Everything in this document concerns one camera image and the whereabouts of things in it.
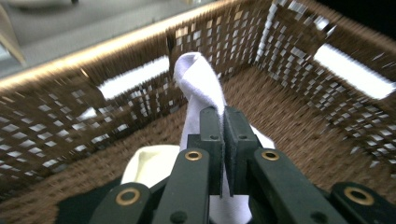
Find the wicker basket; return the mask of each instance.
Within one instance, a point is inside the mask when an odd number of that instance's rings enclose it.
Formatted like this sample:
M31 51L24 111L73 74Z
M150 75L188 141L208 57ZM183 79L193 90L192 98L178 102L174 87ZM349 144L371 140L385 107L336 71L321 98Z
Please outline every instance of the wicker basket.
M300 3L216 2L1 80L0 217L52 223L58 202L119 177L138 148L178 144L186 101L172 70L192 50L314 184L354 181L396 203L396 93L372 99L313 57L326 43L395 82L396 43ZM162 56L168 72L110 100L99 91ZM96 117L81 119L91 107Z

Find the white towel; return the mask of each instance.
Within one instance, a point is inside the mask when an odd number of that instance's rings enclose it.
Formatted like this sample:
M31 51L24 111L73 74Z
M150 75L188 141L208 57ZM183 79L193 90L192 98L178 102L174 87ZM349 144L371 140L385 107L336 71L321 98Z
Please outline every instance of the white towel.
M219 114L219 125L222 131L223 112L226 105L222 88L216 73L211 65L198 52L186 53L180 56L175 64L175 79L189 101L187 117L181 135L180 150L186 149L188 134L199 133L200 111L209 106L214 106ZM259 133L263 147L275 148L268 137ZM210 197L210 218L218 224L241 224L251 219L248 208L248 196L235 195L230 197L227 178L223 177L223 198Z

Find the woven basket wall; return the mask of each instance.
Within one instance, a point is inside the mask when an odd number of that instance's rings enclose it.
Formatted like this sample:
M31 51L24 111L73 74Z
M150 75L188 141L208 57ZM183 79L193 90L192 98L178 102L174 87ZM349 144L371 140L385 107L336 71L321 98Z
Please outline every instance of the woven basket wall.
M313 59L330 44L395 82L396 43L313 1L271 4L216 2L1 80L0 217L52 223L58 202L119 177L140 147L177 145L186 101L173 65L188 51L314 184L354 181L396 203L396 93L372 99ZM111 100L99 91L162 56L168 72Z

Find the floor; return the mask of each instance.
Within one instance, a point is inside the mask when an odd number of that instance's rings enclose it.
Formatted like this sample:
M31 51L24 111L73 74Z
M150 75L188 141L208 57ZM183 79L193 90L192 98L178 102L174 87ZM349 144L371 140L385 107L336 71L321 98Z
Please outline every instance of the floor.
M21 45L27 67L122 35L213 0L61 0L44 8L20 10L4 4ZM0 67L0 77L21 71L21 66Z

